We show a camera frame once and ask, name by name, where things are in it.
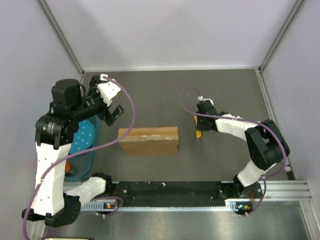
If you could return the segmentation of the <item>yellow utility knife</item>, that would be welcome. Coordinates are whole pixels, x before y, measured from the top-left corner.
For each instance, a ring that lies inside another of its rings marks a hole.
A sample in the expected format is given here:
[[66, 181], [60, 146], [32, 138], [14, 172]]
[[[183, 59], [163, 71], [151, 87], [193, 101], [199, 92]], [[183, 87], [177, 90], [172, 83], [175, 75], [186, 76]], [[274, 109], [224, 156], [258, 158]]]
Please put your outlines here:
[[200, 130], [198, 130], [198, 116], [197, 115], [194, 115], [193, 116], [194, 120], [195, 120], [195, 135], [196, 135], [196, 138], [199, 139], [202, 137], [202, 132]]

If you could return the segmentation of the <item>brown cardboard express box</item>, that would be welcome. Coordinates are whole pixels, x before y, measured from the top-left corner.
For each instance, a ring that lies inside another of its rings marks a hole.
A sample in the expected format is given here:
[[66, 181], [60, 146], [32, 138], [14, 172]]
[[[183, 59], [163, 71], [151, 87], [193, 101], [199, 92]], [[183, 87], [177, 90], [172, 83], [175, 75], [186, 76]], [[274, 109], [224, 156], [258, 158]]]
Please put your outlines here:
[[178, 153], [179, 130], [176, 126], [132, 128], [118, 130], [123, 137], [119, 145], [126, 155], [172, 155]]

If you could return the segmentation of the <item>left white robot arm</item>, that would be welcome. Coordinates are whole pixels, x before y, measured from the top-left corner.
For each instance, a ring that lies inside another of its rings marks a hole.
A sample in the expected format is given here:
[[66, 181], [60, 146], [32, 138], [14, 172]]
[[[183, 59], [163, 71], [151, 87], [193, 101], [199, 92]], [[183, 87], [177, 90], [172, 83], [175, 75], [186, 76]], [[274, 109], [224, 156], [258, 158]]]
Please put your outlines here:
[[49, 111], [35, 124], [37, 170], [35, 193], [22, 211], [23, 224], [44, 221], [61, 227], [74, 223], [83, 205], [97, 196], [109, 198], [114, 191], [111, 177], [93, 174], [86, 182], [63, 191], [66, 157], [71, 151], [80, 122], [97, 116], [111, 126], [123, 113], [118, 105], [109, 111], [113, 98], [121, 91], [114, 79], [95, 75], [86, 90], [76, 79], [62, 79], [51, 89]]

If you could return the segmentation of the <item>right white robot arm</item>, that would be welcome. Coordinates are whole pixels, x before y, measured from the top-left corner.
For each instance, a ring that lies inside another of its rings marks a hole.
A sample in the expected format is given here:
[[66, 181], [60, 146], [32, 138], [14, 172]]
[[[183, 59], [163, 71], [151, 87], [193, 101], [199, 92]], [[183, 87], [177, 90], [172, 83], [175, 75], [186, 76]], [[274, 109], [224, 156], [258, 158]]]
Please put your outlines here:
[[244, 121], [227, 112], [217, 112], [210, 98], [198, 97], [196, 130], [216, 131], [240, 138], [247, 143], [250, 161], [233, 178], [233, 192], [245, 198], [256, 187], [259, 178], [290, 154], [290, 148], [275, 122]]

